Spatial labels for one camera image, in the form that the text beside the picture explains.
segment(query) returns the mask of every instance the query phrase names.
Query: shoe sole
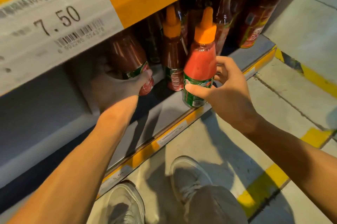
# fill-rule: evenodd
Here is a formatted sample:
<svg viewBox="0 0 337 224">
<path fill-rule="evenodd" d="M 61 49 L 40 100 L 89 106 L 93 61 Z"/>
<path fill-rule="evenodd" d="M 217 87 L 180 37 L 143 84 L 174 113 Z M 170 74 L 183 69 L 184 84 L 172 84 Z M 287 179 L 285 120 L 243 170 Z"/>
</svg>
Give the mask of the shoe sole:
<svg viewBox="0 0 337 224">
<path fill-rule="evenodd" d="M 119 183 L 119 184 L 117 184 L 115 187 L 113 187 L 111 189 L 110 196 L 107 199 L 105 205 L 109 204 L 109 200 L 110 200 L 110 197 L 112 196 L 113 192 L 117 188 L 120 188 L 120 187 L 124 188 L 131 195 L 131 197 L 136 201 L 136 203 L 138 205 L 138 208 L 139 208 L 139 211 L 141 213 L 141 219 L 142 219 L 143 223 L 145 223 L 145 206 L 144 206 L 144 201 L 141 198 L 141 195 L 137 191 L 136 187 L 133 186 L 131 183 L 128 183 L 127 181 Z"/>
<path fill-rule="evenodd" d="M 174 166 L 179 163 L 179 162 L 187 162 L 189 164 L 191 164 L 193 167 L 195 167 L 196 169 L 198 169 L 199 171 L 201 171 L 203 174 L 206 175 L 206 177 L 208 178 L 209 182 L 210 182 L 210 185 L 213 185 L 213 182 L 211 180 L 211 177 L 209 176 L 209 174 L 205 171 L 204 168 L 202 168 L 199 163 L 194 160 L 193 158 L 187 156 L 187 155 L 182 155 L 180 157 L 177 157 L 175 160 L 173 160 L 172 164 L 171 164 L 171 167 L 170 167 L 170 181 L 171 181 L 171 187 L 172 187 L 172 190 L 173 190 L 173 194 L 176 198 L 176 200 L 180 203 L 182 203 L 179 199 L 179 196 L 175 190 L 175 182 L 174 182 L 174 178 L 173 178 L 173 171 L 174 171 Z"/>
</svg>

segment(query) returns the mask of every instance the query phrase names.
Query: shelf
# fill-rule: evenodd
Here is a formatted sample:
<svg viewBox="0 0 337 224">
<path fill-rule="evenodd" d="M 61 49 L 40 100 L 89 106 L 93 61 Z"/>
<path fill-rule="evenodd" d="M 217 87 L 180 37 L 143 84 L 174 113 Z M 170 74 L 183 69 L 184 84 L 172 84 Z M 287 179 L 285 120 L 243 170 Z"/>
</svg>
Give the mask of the shelf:
<svg viewBox="0 0 337 224">
<path fill-rule="evenodd" d="M 0 0 L 0 95 L 176 0 Z"/>
<path fill-rule="evenodd" d="M 248 79 L 272 60 L 275 51 L 275 44 L 261 35 L 252 48 L 226 47 L 223 53 L 235 60 Z M 166 88 L 160 66 L 152 69 L 156 85 L 140 97 L 99 196 L 211 108 L 190 109 L 182 101 L 182 92 Z M 38 188 L 86 138 L 98 118 L 92 106 L 63 67 L 0 98 L 0 213 Z"/>
</svg>

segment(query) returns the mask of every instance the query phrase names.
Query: shoe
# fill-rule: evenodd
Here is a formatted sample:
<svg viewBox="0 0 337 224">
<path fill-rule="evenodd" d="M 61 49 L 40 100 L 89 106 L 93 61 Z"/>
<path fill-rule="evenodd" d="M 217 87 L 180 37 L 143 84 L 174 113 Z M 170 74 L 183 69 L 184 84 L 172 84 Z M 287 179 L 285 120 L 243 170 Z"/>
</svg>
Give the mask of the shoe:
<svg viewBox="0 0 337 224">
<path fill-rule="evenodd" d="M 106 203 L 108 224 L 145 224 L 145 206 L 136 187 L 119 183 L 111 189 Z"/>
<path fill-rule="evenodd" d="M 176 199 L 185 207 L 184 219 L 188 221 L 192 197 L 201 187 L 212 185 L 212 180 L 199 163 L 188 156 L 180 156 L 172 162 L 170 179 Z"/>
</svg>

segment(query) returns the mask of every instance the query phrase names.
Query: pants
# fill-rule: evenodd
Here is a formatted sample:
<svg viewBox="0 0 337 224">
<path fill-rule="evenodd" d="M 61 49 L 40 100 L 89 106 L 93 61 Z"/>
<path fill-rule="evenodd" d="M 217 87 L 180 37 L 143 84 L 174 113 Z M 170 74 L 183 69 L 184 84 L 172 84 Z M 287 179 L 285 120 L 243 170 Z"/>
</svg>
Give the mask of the pants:
<svg viewBox="0 0 337 224">
<path fill-rule="evenodd" d="M 247 217 L 232 193 L 221 186 L 204 186 L 192 197 L 188 224 L 247 224 Z"/>
</svg>

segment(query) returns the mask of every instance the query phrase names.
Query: person's left hand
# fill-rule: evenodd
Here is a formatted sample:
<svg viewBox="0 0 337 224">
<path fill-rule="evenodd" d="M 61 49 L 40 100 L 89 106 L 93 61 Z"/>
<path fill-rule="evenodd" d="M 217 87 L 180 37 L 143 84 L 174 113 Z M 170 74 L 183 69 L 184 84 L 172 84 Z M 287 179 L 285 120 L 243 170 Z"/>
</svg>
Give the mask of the person's left hand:
<svg viewBox="0 0 337 224">
<path fill-rule="evenodd" d="M 131 119 L 137 107 L 138 95 L 141 87 L 152 75 L 146 70 L 137 77 L 120 80 L 107 75 L 111 67 L 105 58 L 97 60 L 91 88 L 94 99 L 99 106 L 101 116 L 118 115 Z"/>
</svg>

